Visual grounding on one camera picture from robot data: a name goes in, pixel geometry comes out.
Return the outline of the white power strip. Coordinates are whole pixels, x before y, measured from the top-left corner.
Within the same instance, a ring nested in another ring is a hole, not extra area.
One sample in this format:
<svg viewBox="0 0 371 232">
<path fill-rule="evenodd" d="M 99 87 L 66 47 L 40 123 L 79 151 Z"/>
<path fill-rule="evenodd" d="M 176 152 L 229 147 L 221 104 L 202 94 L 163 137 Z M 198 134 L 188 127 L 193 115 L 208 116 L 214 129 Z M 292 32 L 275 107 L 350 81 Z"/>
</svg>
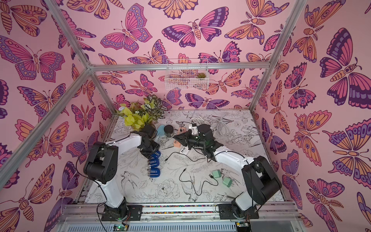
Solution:
<svg viewBox="0 0 371 232">
<path fill-rule="evenodd" d="M 181 150 L 180 150 L 180 153 L 183 154 L 183 155 L 187 155 L 188 152 L 189 152 L 188 147 L 182 147 Z"/>
</svg>

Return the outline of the orange power strip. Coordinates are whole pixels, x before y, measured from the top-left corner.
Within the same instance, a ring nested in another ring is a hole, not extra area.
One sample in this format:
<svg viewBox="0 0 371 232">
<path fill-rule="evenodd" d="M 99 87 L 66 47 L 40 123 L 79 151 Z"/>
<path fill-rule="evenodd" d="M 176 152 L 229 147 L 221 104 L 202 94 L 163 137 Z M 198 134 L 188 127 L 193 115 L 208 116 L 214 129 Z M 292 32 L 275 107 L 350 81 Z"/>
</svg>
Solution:
<svg viewBox="0 0 371 232">
<path fill-rule="evenodd" d="M 187 128 L 180 127 L 179 130 L 177 131 L 177 133 L 175 135 L 180 135 L 182 133 L 185 133 L 186 131 L 187 131 Z M 174 140 L 174 147 L 175 148 L 181 148 L 182 145 L 177 140 Z"/>
</svg>

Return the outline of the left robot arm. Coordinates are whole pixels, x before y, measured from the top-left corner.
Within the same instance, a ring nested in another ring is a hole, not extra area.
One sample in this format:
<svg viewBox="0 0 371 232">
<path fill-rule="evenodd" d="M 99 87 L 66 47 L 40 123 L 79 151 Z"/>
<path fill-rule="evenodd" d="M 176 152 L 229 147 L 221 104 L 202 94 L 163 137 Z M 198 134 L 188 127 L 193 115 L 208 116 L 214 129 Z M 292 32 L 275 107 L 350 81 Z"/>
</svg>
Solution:
<svg viewBox="0 0 371 232">
<path fill-rule="evenodd" d="M 104 216 L 114 220 L 128 218 L 127 202 L 119 192 L 115 178 L 118 157 L 132 148 L 138 148 L 145 158 L 154 159 L 160 154 L 159 144 L 154 141 L 156 135 L 156 128 L 149 124 L 113 142 L 96 142 L 89 150 L 83 172 L 88 179 L 97 182 L 105 196 Z"/>
</svg>

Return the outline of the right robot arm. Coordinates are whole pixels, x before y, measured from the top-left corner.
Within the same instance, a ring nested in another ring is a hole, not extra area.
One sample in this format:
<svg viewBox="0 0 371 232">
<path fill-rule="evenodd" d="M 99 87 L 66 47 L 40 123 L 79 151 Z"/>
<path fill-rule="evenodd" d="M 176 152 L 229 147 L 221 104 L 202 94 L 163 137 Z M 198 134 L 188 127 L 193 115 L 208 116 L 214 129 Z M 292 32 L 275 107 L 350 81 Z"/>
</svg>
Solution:
<svg viewBox="0 0 371 232">
<path fill-rule="evenodd" d="M 235 218 L 257 215 L 257 205 L 263 206 L 282 188 L 275 170 L 265 157 L 245 157 L 227 148 L 214 139 L 209 125 L 192 124 L 187 132 L 175 135 L 174 139 L 189 150 L 199 149 L 205 157 L 241 173 L 246 191 L 231 202 Z"/>
</svg>

